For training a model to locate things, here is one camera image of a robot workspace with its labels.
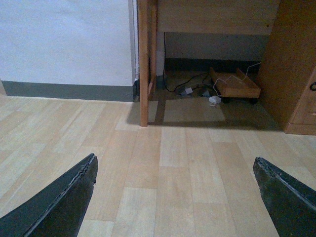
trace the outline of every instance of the black cable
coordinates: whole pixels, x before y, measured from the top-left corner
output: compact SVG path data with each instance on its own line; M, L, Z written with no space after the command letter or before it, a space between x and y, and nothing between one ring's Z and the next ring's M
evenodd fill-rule
M165 32L163 32L163 46L164 46L164 62L163 62L163 74L162 74L162 79L163 79L163 83L164 83L164 87L167 89L167 91L173 93L176 91L177 88L181 87L182 85L185 85L187 83L189 83L193 78L196 78L196 77L199 77L199 76L202 76L202 75L206 75L206 77L203 79L203 82L204 80L208 77L208 72L207 73L201 73L201 74L198 74L198 75L195 75L193 77L191 77L188 81L180 84L180 85L177 85L174 90L169 90L168 87L167 87L167 84L166 84L166 81L164 79L164 71L165 71L165 66L166 66L166 40L165 40Z
M202 84L204 84L205 79L209 76L209 73L206 75L206 77L204 77Z

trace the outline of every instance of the desk leg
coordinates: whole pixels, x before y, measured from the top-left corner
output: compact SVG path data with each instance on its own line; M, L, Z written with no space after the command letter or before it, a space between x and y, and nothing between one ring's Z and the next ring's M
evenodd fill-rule
M153 83L153 92L156 90L156 54L157 54L157 6L153 6L151 11L151 82Z
M148 126L148 1L138 0L140 125Z

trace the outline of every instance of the dark green object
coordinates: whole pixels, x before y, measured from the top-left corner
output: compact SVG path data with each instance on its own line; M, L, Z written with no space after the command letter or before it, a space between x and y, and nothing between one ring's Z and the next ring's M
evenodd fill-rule
M263 158L253 171L280 237L316 237L316 191Z
M0 237L75 237L93 193L98 159L90 154L0 219Z

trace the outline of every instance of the gray baseboard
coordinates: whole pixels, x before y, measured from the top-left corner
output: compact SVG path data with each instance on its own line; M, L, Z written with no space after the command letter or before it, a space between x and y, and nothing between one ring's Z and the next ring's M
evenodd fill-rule
M133 102L132 86L71 85L2 81L8 96Z

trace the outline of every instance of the wooden cabinet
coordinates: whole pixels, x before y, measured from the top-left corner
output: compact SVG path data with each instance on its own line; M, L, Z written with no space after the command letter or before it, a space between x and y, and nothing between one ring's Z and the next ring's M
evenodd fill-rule
M282 0L257 84L286 133L316 135L316 1Z

